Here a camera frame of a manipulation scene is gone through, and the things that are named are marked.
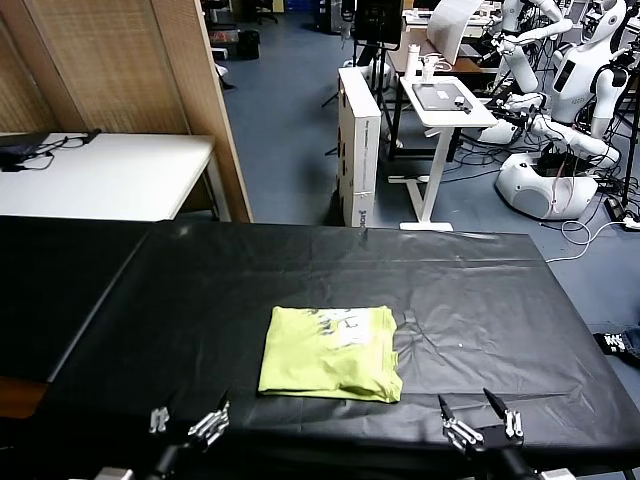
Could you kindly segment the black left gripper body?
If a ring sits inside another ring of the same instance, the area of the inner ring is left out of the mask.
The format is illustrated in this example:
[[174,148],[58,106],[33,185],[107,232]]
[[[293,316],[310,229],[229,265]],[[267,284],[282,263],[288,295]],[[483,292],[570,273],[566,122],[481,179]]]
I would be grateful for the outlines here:
[[159,456],[152,462],[148,471],[148,480],[170,479],[180,463],[203,454],[206,443],[202,441],[181,441],[163,446]]

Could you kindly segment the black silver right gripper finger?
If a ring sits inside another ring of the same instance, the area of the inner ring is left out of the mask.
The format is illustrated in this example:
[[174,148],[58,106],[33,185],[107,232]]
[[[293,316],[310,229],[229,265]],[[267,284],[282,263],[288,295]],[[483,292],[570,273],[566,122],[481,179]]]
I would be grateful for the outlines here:
[[524,431],[521,413],[510,409],[498,395],[494,394],[487,388],[484,388],[483,392],[495,414],[502,421],[506,436],[509,439],[523,440]]
[[458,451],[481,447],[484,443],[483,435],[463,421],[458,420],[441,395],[438,395],[437,398],[440,406],[443,435],[449,443]]

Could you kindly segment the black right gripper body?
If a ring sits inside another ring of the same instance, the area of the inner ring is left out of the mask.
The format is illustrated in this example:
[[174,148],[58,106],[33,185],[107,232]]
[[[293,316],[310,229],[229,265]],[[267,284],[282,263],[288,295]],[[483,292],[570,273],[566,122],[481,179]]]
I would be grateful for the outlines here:
[[487,479],[536,478],[536,473],[521,454],[522,437],[508,437],[503,425],[481,427],[478,432],[483,436],[483,441],[468,444],[465,448],[465,456],[475,470]]

